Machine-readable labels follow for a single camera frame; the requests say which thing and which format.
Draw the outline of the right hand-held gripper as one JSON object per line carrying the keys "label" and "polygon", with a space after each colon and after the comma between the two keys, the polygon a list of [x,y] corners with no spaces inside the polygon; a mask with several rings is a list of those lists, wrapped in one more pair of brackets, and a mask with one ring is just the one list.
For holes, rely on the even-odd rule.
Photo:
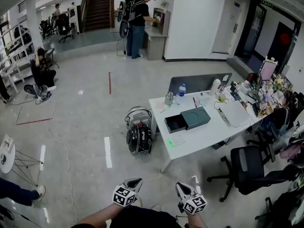
{"label": "right hand-held gripper", "polygon": [[204,210],[207,205],[206,199],[203,195],[197,193],[191,185],[177,182],[175,189],[180,198],[178,208],[181,213],[186,212],[190,215],[195,215]]}

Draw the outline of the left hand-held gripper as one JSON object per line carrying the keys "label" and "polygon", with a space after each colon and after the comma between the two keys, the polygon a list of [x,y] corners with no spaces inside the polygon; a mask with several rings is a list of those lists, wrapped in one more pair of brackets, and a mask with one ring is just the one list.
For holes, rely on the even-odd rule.
{"label": "left hand-held gripper", "polygon": [[113,203],[121,207],[130,206],[135,202],[137,193],[143,184],[142,178],[130,178],[123,181],[123,185],[117,185],[113,192]]}

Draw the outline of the white and green paper slip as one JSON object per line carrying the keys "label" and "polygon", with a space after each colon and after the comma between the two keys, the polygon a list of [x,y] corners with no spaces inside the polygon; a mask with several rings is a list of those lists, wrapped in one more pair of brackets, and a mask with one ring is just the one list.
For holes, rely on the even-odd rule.
{"label": "white and green paper slip", "polygon": [[180,145],[182,143],[184,143],[185,141],[183,139],[167,139],[167,143],[170,147],[174,147],[177,145]]}

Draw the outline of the dark green drawer box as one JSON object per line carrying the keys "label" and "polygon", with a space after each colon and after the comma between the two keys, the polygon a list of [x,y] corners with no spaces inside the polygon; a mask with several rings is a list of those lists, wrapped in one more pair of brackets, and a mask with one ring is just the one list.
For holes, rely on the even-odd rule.
{"label": "dark green drawer box", "polygon": [[191,130],[193,128],[207,124],[211,117],[203,106],[183,111],[178,115],[166,117],[164,122],[169,133],[176,133],[182,130]]}

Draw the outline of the person's right forearm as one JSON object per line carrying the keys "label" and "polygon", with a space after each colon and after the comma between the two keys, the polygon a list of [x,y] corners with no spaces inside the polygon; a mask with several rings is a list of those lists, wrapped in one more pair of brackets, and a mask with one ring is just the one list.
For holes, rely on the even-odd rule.
{"label": "person's right forearm", "polygon": [[187,226],[189,228],[208,228],[199,213],[196,214],[187,213],[187,217],[188,217]]}

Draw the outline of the person's left forearm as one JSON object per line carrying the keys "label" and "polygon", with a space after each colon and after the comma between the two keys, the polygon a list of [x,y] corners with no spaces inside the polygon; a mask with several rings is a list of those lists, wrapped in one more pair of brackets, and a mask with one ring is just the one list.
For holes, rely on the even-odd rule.
{"label": "person's left forearm", "polygon": [[106,208],[91,214],[83,219],[81,219],[75,227],[80,228],[106,228],[107,221],[113,220],[118,216],[118,214],[123,210],[122,206],[115,203],[107,206]]}

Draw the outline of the person's black shirt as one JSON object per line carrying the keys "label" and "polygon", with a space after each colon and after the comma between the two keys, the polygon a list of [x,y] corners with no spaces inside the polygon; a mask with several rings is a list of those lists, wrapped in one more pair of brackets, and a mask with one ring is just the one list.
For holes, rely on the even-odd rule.
{"label": "person's black shirt", "polygon": [[111,222],[110,228],[181,228],[167,212],[129,206]]}

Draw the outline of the black backpack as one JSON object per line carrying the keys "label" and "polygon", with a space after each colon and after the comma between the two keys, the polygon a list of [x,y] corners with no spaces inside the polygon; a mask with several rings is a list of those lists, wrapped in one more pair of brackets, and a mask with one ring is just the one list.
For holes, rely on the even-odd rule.
{"label": "black backpack", "polygon": [[133,125],[126,136],[128,151],[137,155],[138,153],[148,153],[152,151],[152,132],[150,127],[144,123]]}

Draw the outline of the black office chair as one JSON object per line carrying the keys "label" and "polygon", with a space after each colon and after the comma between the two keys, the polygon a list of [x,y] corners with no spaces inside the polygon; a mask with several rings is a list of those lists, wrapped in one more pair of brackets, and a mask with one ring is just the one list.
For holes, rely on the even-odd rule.
{"label": "black office chair", "polygon": [[266,212],[255,217],[258,228],[297,228],[304,225],[304,218],[298,224],[292,224],[292,219],[302,204],[304,204],[304,187],[288,191],[272,202],[270,197],[265,198]]}
{"label": "black office chair", "polygon": [[273,144],[278,139],[278,130],[272,123],[268,126],[270,128],[270,132],[267,132],[265,129],[261,129],[260,127],[255,129],[255,135],[258,137],[257,141],[252,139],[246,141],[247,144],[258,146],[260,151],[264,153],[265,158],[263,159],[263,164],[266,164],[268,161],[275,162],[276,160]]}
{"label": "black office chair", "polygon": [[57,20],[57,27],[59,29],[59,43],[65,43],[67,38],[74,38],[74,33],[69,24],[69,19],[66,14],[60,14]]}
{"label": "black office chair", "polygon": [[241,194],[248,195],[262,187],[294,181],[300,173],[298,167],[289,164],[282,170],[271,171],[265,175],[265,162],[257,146],[234,148],[230,151],[230,158],[231,160],[228,160],[226,156],[223,156],[220,159],[226,164],[228,174],[207,177],[208,182],[215,179],[227,179],[228,187],[225,195],[220,198],[220,202],[227,199],[232,186],[235,186]]}

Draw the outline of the steel thermos flask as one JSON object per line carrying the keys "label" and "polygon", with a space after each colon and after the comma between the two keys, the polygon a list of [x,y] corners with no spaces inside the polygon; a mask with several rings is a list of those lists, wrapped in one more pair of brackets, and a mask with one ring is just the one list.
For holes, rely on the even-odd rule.
{"label": "steel thermos flask", "polygon": [[165,99],[164,99],[164,104],[166,106],[171,106],[173,104],[173,100],[174,100],[173,92],[168,91],[166,96],[165,96]]}

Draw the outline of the clear water bottle blue label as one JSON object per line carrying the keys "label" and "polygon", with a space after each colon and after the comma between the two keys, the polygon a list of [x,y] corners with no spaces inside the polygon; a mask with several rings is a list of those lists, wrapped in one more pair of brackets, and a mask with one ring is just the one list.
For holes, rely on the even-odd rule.
{"label": "clear water bottle blue label", "polygon": [[181,84],[175,96],[175,102],[177,105],[180,105],[182,103],[185,93],[186,93],[186,84]]}

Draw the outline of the dark grey desk divider panel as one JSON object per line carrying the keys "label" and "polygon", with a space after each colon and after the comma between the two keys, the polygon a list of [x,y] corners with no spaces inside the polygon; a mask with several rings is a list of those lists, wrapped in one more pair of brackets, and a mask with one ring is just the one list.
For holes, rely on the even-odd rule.
{"label": "dark grey desk divider panel", "polygon": [[[229,75],[228,81],[222,81],[225,75]],[[232,73],[175,76],[171,78],[168,91],[171,91],[176,95],[181,84],[186,84],[187,94],[208,91],[211,89],[212,83],[215,79],[219,79],[221,81],[221,86],[226,86],[231,77]]]}

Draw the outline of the white cat figurine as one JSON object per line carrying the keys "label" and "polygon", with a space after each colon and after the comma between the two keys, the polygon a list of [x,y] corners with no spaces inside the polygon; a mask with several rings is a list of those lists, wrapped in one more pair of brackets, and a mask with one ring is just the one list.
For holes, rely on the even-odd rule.
{"label": "white cat figurine", "polygon": [[244,82],[240,83],[238,90],[243,92],[244,94],[247,94],[251,90],[250,82],[245,80]]}

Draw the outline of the pink board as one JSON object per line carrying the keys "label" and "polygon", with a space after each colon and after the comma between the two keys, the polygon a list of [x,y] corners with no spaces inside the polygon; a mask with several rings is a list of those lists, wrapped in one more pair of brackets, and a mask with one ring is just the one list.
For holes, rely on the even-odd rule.
{"label": "pink board", "polygon": [[262,81],[269,81],[272,78],[272,75],[277,67],[278,62],[268,59],[267,57],[263,61],[263,64],[260,69],[260,77]]}

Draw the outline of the white shelving rack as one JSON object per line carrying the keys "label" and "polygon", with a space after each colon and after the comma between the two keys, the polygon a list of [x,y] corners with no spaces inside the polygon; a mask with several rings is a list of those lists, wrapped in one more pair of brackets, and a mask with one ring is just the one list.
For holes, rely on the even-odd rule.
{"label": "white shelving rack", "polygon": [[25,82],[28,76],[21,67],[34,58],[34,47],[29,29],[22,25],[2,32],[0,29],[0,76],[5,86],[11,86],[18,94],[16,82]]}

